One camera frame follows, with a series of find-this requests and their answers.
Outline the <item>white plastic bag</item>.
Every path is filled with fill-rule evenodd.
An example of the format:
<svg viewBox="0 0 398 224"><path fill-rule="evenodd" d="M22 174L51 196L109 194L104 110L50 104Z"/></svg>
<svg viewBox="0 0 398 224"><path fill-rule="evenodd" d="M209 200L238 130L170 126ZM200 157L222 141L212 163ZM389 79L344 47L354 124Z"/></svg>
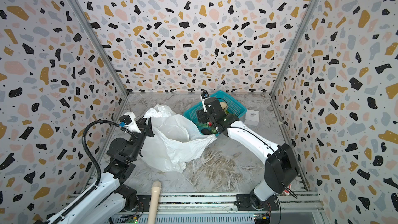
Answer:
<svg viewBox="0 0 398 224"><path fill-rule="evenodd" d="M162 172L183 172L187 162L198 159L217 139L214 134L203 135L191 120L166 105L150 108L144 118L145 124L151 120L154 136L145 138L142 160Z"/></svg>

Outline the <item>cream pear shaped fruit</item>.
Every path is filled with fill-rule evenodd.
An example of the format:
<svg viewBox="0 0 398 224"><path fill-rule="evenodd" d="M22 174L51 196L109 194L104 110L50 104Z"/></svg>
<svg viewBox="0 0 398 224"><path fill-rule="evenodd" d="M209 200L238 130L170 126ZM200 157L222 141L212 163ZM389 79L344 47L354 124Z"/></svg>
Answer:
<svg viewBox="0 0 398 224"><path fill-rule="evenodd" d="M226 110L226 109L228 108L227 102L225 102L225 101L220 101L219 103L220 103L220 106L221 106L221 108L222 108L223 110Z"/></svg>

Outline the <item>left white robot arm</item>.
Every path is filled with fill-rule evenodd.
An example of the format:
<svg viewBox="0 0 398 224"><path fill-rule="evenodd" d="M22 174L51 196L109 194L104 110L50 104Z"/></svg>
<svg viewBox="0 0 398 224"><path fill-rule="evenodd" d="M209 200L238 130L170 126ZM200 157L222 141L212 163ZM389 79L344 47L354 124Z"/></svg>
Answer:
<svg viewBox="0 0 398 224"><path fill-rule="evenodd" d="M122 210L139 209L137 192L124 182L135 169L134 162L141 156L146 138L153 138L150 119L138 122L123 116L120 124L109 120L97 120L87 125L82 134L84 151L94 165L96 181L72 203L44 222L46 224L102 224ZM117 138L111 142L107 154L110 164L101 169L87 144L87 134L96 124L105 123L119 128L130 136L129 140Z"/></svg>

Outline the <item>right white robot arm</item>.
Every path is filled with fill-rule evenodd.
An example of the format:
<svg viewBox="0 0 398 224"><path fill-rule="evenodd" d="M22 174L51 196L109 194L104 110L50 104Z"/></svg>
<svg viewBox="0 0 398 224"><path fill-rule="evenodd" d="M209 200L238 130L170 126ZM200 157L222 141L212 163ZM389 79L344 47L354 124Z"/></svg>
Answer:
<svg viewBox="0 0 398 224"><path fill-rule="evenodd" d="M263 179L249 194L246 207L262 210L266 201L285 190L299 175L299 166L293 149L288 144L268 141L247 127L238 117L227 114L215 97L202 99L203 109L197 111L200 123L210 123L217 133L241 143L264 164Z"/></svg>

